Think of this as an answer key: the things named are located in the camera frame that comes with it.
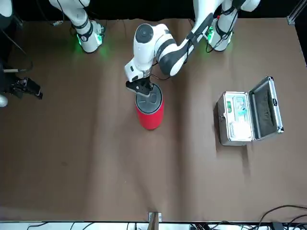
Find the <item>black lid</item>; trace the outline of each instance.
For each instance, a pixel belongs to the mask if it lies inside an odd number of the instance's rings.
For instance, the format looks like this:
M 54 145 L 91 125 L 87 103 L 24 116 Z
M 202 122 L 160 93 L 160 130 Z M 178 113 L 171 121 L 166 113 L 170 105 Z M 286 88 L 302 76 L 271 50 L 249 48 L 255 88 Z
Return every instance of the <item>black lid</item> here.
M 141 112 L 145 114 L 155 113 L 162 103 L 162 92 L 160 87 L 153 84 L 153 90 L 150 91 L 149 97 L 137 94 L 135 103 Z

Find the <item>brown table surface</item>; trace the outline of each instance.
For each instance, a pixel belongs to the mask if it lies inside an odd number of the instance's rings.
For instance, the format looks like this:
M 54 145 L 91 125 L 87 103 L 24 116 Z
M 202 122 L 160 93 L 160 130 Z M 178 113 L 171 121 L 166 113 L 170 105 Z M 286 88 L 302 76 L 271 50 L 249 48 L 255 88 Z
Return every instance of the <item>brown table surface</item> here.
M 0 110 L 0 218 L 137 221 L 156 210 L 164 221 L 258 221 L 275 206 L 307 205 L 307 69 L 295 28 L 286 19 L 239 19 L 225 52 L 207 54 L 203 41 L 177 76 L 153 79 L 165 116 L 146 131 L 124 73 L 142 22 L 125 20 L 125 35 L 123 21 L 108 21 L 92 54 L 69 23 L 30 22 L 18 33 L 35 65 L 26 76 L 44 98 L 10 96 Z M 190 31 L 188 20 L 162 22 L 177 42 Z M 16 49 L 10 62 L 28 63 Z M 158 66 L 153 73 L 164 77 Z M 217 100 L 265 76 L 275 79 L 285 133 L 221 146 Z M 266 220 L 301 213 L 288 208 Z

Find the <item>red container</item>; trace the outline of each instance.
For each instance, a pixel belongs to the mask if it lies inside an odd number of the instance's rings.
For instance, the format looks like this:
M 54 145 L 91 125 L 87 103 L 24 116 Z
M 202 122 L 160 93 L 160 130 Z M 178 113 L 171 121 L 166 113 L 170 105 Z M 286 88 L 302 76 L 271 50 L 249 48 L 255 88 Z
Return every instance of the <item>red container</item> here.
M 149 97 L 137 94 L 135 104 L 140 124 L 148 130 L 158 128 L 164 114 L 164 101 L 160 87 L 153 84 Z

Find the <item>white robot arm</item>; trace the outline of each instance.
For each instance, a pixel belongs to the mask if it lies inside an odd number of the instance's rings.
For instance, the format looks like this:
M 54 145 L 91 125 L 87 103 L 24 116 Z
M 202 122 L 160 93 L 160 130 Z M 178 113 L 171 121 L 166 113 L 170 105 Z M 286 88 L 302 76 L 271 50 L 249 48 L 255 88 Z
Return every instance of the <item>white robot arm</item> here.
M 213 33 L 209 44 L 216 51 L 224 51 L 231 39 L 232 30 L 235 26 L 238 9 L 252 12 L 259 5 L 260 0 L 224 0 L 222 14 L 219 19 L 212 23 Z
M 83 50 L 92 53 L 102 44 L 104 28 L 93 20 L 89 20 L 84 6 L 90 4 L 90 0 L 49 0 L 52 6 L 63 10 L 70 19 L 78 33 L 78 38 Z
M 9 26 L 13 16 L 11 0 L 0 0 L 0 29 Z
M 168 76 L 176 75 L 188 56 L 197 47 L 200 40 L 206 36 L 205 33 L 213 23 L 213 13 L 221 4 L 226 8 L 230 5 L 228 12 L 233 18 L 237 17 L 237 10 L 254 10 L 260 0 L 193 0 L 196 21 L 194 27 L 178 46 L 164 24 L 150 26 L 141 24 L 134 36 L 133 59 L 125 66 L 125 73 L 128 78 L 126 87 L 135 93 L 148 97 L 152 89 L 149 76 L 152 69 L 153 59 L 156 58 L 161 71 Z M 234 21 L 229 17 L 220 18 L 221 30 L 226 30 L 226 35 L 215 36 L 212 45 L 215 49 L 228 38 L 232 31 Z

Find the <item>green object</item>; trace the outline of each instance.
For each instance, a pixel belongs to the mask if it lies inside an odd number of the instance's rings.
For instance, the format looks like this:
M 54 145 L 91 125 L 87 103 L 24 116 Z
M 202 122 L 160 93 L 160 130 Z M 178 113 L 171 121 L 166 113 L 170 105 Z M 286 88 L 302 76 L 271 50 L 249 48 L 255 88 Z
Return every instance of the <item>green object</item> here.
M 214 36 L 214 30 L 213 30 L 212 26 L 209 27 L 209 29 L 208 29 L 206 34 L 207 34 L 207 37 L 208 37 L 208 42 L 210 44 L 212 39 L 213 39 L 213 36 Z
M 80 38 L 79 36 L 77 35 L 77 38 L 78 38 L 78 41 L 79 41 L 79 45 L 81 45 L 81 41 L 80 41 Z
M 102 36 L 100 34 L 94 34 L 97 43 L 100 45 L 102 44 Z
M 227 110 L 228 110 L 228 113 L 232 112 L 231 102 L 230 101 L 227 101 Z

